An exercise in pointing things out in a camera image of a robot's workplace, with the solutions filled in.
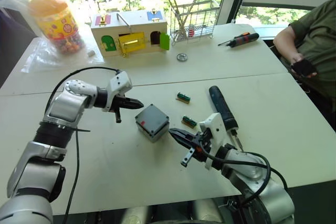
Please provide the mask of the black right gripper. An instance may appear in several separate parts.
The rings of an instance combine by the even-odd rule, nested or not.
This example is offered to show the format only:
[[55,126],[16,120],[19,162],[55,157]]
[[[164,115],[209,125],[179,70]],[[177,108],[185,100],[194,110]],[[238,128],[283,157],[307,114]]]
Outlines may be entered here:
[[180,145],[188,149],[187,154],[181,160],[181,165],[187,167],[189,161],[194,158],[199,162],[206,162],[207,152],[211,149],[210,139],[212,133],[210,129],[204,132],[197,132],[196,135],[182,129],[170,128],[169,133]]

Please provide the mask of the person hand with black glove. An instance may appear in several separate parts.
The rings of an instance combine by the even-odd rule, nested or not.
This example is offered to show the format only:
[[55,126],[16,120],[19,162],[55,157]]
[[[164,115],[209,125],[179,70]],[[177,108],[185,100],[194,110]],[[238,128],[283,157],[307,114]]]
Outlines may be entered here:
[[291,61],[291,70],[298,76],[311,78],[317,75],[315,66],[302,54],[295,54]]

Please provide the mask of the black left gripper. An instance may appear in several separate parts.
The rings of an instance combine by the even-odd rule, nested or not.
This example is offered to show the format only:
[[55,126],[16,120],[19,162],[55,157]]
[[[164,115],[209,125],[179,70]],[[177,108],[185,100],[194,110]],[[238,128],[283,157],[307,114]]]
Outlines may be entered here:
[[115,114],[116,123],[122,122],[120,109],[136,110],[143,107],[143,103],[138,99],[114,97],[112,101],[112,112]]

